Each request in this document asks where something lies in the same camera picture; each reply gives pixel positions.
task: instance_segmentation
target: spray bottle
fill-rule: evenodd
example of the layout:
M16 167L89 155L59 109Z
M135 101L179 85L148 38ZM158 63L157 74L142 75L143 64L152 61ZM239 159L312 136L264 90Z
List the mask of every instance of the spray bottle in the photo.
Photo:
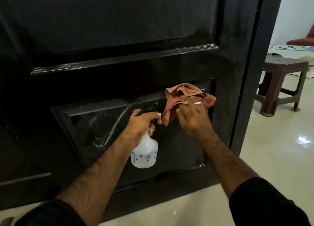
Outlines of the spray bottle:
M155 112L157 105L158 103L155 102L153 105L141 109L135 116L140 116L143 113ZM147 129L146 133L142 136L140 144L131 153L131 162L137 168L149 168L155 164L157 152L158 143L156 140L150 138Z

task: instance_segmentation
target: black sleeve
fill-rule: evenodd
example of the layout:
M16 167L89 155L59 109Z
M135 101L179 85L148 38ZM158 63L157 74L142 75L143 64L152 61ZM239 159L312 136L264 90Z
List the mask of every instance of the black sleeve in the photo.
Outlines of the black sleeve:
M86 226L67 203L53 199L40 205L15 223L15 226Z
M310 225L307 215L262 178L243 182L231 195L229 207L239 225Z

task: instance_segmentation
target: checkered cloth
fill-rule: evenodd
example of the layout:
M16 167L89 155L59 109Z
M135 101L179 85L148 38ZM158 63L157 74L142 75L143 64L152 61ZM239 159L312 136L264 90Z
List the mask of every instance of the checkered cloth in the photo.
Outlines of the checkered cloth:
M216 97L213 95L202 92L199 88L189 83L182 83L172 88L166 89L167 104L165 111L162 115L162 122L168 126L177 116L175 106L184 102L179 96L181 95L192 96L196 95L200 102L204 104L206 111L210 106L213 106Z

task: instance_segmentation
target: right hand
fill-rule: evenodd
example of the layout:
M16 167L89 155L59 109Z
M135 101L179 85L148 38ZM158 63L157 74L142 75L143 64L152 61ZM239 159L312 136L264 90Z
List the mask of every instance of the right hand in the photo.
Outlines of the right hand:
M179 104L176 113L183 130L190 136L202 140L210 138L214 134L212 124L203 104L194 104L198 102L195 96L180 96L185 104Z

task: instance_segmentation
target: white wall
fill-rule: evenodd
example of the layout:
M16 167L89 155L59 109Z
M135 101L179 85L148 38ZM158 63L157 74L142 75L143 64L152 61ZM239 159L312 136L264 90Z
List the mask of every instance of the white wall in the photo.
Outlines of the white wall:
M305 37L314 23L314 0L281 0L270 46Z

